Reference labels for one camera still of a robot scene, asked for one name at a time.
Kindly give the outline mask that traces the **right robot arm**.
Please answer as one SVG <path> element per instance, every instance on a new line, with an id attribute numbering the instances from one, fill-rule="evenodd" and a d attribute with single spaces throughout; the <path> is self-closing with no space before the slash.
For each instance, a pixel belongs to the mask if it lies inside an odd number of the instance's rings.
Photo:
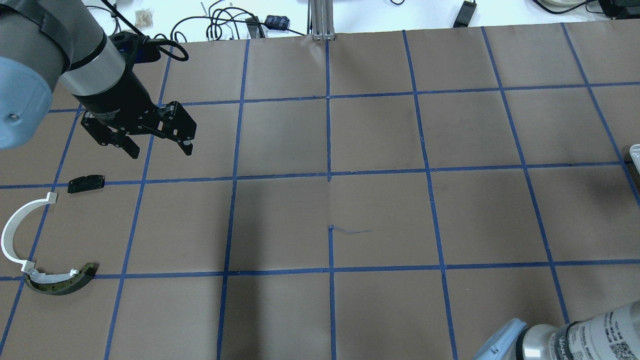
<path id="1" fill-rule="evenodd" d="M 563 326 L 514 318 L 494 333 L 474 360 L 638 360 L 640 302 Z"/>

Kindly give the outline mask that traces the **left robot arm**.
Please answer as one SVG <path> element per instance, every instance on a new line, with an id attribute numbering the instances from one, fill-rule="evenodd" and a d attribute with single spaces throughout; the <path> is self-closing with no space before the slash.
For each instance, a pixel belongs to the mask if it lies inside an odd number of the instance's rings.
<path id="1" fill-rule="evenodd" d="M 156 105 L 133 71 L 167 47 L 185 62 L 183 46 L 135 30 L 108 35 L 80 0 L 3 0 L 0 25 L 2 150 L 32 139 L 61 84 L 84 107 L 81 125 L 98 145 L 135 159 L 132 136 L 151 135 L 192 154 L 194 119 L 177 101 Z"/>

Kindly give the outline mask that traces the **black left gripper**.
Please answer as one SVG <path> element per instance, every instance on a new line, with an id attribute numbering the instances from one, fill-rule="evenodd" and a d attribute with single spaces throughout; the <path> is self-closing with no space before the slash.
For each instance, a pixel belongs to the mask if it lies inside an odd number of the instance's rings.
<path id="1" fill-rule="evenodd" d="M 158 106 L 133 72 L 126 72 L 112 87 L 93 95 L 76 95 L 85 108 L 82 127 L 100 146 L 115 146 L 137 159 L 140 147 L 132 136 L 152 135 L 176 142 L 190 156 L 197 123 L 178 101 Z"/>

